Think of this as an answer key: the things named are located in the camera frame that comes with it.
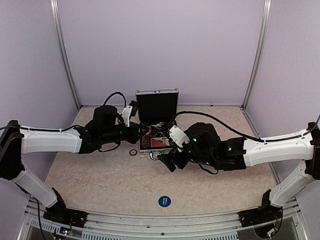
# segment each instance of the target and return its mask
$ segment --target purple wall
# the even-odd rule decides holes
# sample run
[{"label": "purple wall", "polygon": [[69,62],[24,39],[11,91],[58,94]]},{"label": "purple wall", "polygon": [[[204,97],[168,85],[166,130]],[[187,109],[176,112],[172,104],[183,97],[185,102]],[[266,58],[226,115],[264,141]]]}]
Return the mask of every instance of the purple wall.
[{"label": "purple wall", "polygon": [[[76,114],[55,33],[50,1],[5,0],[0,5],[0,126],[67,127]],[[23,162],[42,179],[54,154]],[[17,239],[29,197],[0,179],[0,239]]]},{"label": "purple wall", "polygon": [[264,0],[59,1],[81,103],[178,87],[180,104],[241,105],[263,8]]},{"label": "purple wall", "polygon": [[[248,114],[262,137],[307,127],[320,112],[320,1],[275,0]],[[279,162],[285,178],[297,162]],[[320,232],[320,183],[297,195],[312,240]]]}]

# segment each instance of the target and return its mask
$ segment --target floor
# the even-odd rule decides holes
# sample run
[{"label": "floor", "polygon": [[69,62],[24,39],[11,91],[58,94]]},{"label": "floor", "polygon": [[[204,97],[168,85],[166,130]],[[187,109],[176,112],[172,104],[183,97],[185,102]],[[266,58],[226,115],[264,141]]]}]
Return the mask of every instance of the floor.
[{"label": "floor", "polygon": [[[252,134],[238,107],[180,106],[178,111],[211,114],[240,132]],[[74,123],[85,125],[93,112],[94,107],[83,107]],[[138,122],[137,117],[131,120]],[[184,114],[177,117],[177,125],[182,130],[196,122],[212,123],[222,140],[237,137],[205,116]],[[45,182],[58,190],[70,208],[149,216],[211,214],[252,208],[260,205],[263,193],[275,186],[268,164],[210,175],[198,165],[188,163],[185,169],[171,173],[148,155],[129,155],[131,149],[138,148],[138,144],[123,142],[117,150],[106,153],[59,152]],[[171,198],[169,207],[159,205],[162,196]]]}]

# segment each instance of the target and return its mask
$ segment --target ventilation grille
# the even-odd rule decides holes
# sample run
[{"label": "ventilation grille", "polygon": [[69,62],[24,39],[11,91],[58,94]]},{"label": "ventilation grille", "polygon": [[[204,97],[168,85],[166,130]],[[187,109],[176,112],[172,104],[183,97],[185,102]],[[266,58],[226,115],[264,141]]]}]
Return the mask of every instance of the ventilation grille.
[{"label": "ventilation grille", "polygon": [[[36,228],[39,228],[39,222],[35,219],[32,219],[31,220],[31,226],[33,227],[36,227]],[[59,232],[59,227],[57,226],[54,226],[53,224],[49,224],[49,223],[43,223],[41,221],[41,227],[44,231],[48,231],[48,232],[51,232],[51,233],[54,233],[54,232]]]},{"label": "ventilation grille", "polygon": [[[82,232],[82,238],[85,240],[137,240],[139,238],[130,238],[130,237],[115,237],[115,236],[106,236],[104,234],[96,234],[91,232]],[[180,238],[181,240],[239,240],[238,233],[232,232],[227,234],[219,234],[219,235],[212,235],[207,236],[206,238],[193,238],[193,237],[186,237]]]},{"label": "ventilation grille", "polygon": [[[32,218],[30,221],[30,225],[36,228],[39,228],[39,222],[37,219]],[[60,226],[55,225],[54,223],[46,223],[42,222],[41,223],[42,229],[44,231],[50,232],[50,233],[59,233]],[[107,234],[99,234],[99,233],[94,233],[94,232],[89,232],[89,231],[82,231],[82,236],[81,235],[77,236],[77,239],[83,239],[83,240],[143,240],[143,238],[138,238],[138,237],[117,237],[117,236],[111,236]],[[195,238],[195,237],[181,237],[181,238],[166,238],[166,240],[239,240],[238,238],[238,233],[235,232],[230,232],[226,234],[217,234],[217,235],[211,235],[211,236],[206,236],[202,238]]]}]

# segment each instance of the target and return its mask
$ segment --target blue circular sticker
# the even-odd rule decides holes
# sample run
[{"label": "blue circular sticker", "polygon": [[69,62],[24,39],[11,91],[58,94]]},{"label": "blue circular sticker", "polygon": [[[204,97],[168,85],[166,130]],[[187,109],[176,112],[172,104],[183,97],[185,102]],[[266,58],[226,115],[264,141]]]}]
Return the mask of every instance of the blue circular sticker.
[{"label": "blue circular sticker", "polygon": [[159,205],[163,208],[169,207],[171,204],[171,199],[168,196],[162,196],[159,198]]}]

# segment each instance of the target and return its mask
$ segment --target vertical metal post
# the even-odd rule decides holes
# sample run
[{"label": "vertical metal post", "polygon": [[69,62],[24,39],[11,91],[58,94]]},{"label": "vertical metal post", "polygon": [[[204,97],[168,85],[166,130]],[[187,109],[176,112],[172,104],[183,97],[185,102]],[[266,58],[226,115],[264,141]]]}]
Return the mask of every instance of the vertical metal post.
[{"label": "vertical metal post", "polygon": [[271,8],[271,0],[265,0],[264,1],[264,8],[263,8],[263,14],[262,14],[262,22],[261,22],[261,28],[260,28],[260,34],[259,34],[259,40],[258,40],[258,46],[256,49],[253,67],[250,74],[250,80],[249,85],[247,87],[245,97],[242,103],[242,108],[244,110],[247,109],[254,85],[257,78],[257,73],[260,65],[260,60],[262,57],[262,52],[264,48],[264,42],[266,38],[267,28],[268,28],[268,22],[269,22],[269,16],[270,16],[270,8]]},{"label": "vertical metal post", "polygon": [[55,25],[55,30],[56,34],[58,37],[58,43],[59,43],[59,48],[62,56],[62,61],[64,64],[64,69],[65,73],[67,76],[68,84],[71,90],[72,98],[75,104],[76,109],[79,111],[81,108],[81,103],[79,100],[79,95],[77,92],[77,88],[71,73],[71,68],[67,56],[67,51],[65,47],[65,42],[64,42],[64,36],[62,32],[62,27],[61,27],[61,21],[60,21],[60,15],[59,15],[59,7],[58,7],[58,0],[50,0],[50,5],[51,5],[51,11],[52,11],[52,16],[53,16],[53,22]]},{"label": "vertical metal post", "polygon": [[[246,120],[247,123],[249,124],[249,127],[250,127],[253,135],[254,135],[256,138],[259,138],[259,137],[260,137],[260,136],[259,136],[259,133],[258,133],[257,129],[255,128],[255,125],[253,124],[253,122],[252,122],[250,116],[248,115],[247,111],[244,110],[242,107],[240,107],[240,110],[241,110],[241,112],[242,112],[245,120]],[[278,174],[277,171],[276,171],[275,164],[274,164],[274,162],[269,162],[268,164],[269,164],[269,166],[270,166],[270,170],[271,170],[271,172],[272,172],[273,179],[274,179],[275,183],[278,185],[279,183],[281,183],[281,179],[280,179],[279,174]]]}]

